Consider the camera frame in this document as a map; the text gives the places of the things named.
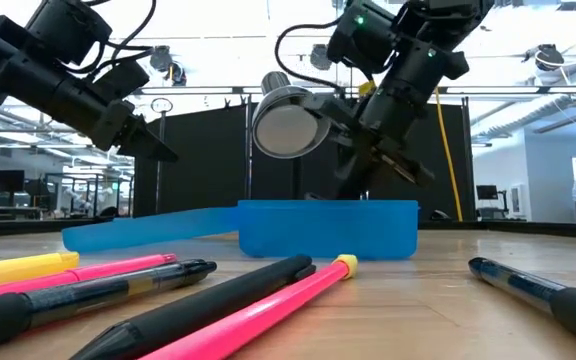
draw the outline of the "blue pen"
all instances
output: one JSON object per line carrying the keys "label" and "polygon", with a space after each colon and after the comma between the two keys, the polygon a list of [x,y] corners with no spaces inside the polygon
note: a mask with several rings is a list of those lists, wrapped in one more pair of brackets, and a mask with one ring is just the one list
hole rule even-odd
{"label": "blue pen", "polygon": [[468,262],[468,266],[477,278],[551,314],[576,335],[576,288],[486,258],[476,257]]}

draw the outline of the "yellow highlighter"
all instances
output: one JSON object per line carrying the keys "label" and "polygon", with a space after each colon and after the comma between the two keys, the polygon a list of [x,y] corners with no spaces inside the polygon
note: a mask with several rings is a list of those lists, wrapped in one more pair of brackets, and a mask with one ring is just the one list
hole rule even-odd
{"label": "yellow highlighter", "polygon": [[52,275],[77,267],[76,252],[54,253],[0,261],[0,284]]}

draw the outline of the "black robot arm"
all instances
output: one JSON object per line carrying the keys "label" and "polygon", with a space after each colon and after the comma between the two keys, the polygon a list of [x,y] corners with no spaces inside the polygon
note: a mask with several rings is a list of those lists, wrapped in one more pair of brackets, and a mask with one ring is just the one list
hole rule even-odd
{"label": "black robot arm", "polygon": [[329,118],[340,148],[338,199],[359,199],[380,167],[424,186],[434,176],[406,155],[406,136],[442,77],[468,72],[455,47],[477,28],[493,0],[410,0],[395,16],[369,0],[348,1],[328,44],[335,63],[386,75],[354,104],[340,97],[311,95],[304,107]]}
{"label": "black robot arm", "polygon": [[[95,80],[111,33],[80,0],[43,0],[25,28],[0,16],[0,105],[15,97],[90,137],[101,150],[118,146],[122,155],[176,161],[144,118],[133,114],[134,105],[123,100],[149,80],[136,59],[107,62],[112,69]],[[100,47],[95,66],[67,67],[80,65],[95,43]]]}

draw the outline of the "blue plastic container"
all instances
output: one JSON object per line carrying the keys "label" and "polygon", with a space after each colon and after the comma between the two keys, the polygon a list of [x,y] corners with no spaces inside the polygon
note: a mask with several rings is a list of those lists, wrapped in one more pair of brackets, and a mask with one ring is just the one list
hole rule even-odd
{"label": "blue plastic container", "polygon": [[239,202],[239,247],[254,257],[306,254],[396,260],[417,250],[416,201]]}
{"label": "blue plastic container", "polygon": [[64,229],[61,234],[64,246],[70,251],[123,249],[237,231],[236,211],[236,208],[210,208],[116,219]]}

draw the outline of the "wooden table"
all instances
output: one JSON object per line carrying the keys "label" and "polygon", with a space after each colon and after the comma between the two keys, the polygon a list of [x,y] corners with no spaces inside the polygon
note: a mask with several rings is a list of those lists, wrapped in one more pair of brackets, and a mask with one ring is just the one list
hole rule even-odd
{"label": "wooden table", "polygon": [[[59,234],[0,238],[0,259],[60,250]],[[219,269],[201,285],[35,331],[0,346],[0,360],[67,359],[122,319],[272,262],[246,258],[232,238],[213,238],[83,256],[82,264],[157,252],[215,260]],[[473,279],[467,261],[476,255],[576,286],[574,238],[420,232],[411,260],[360,263],[355,280],[325,292],[234,358],[576,360],[576,338],[549,316]]]}

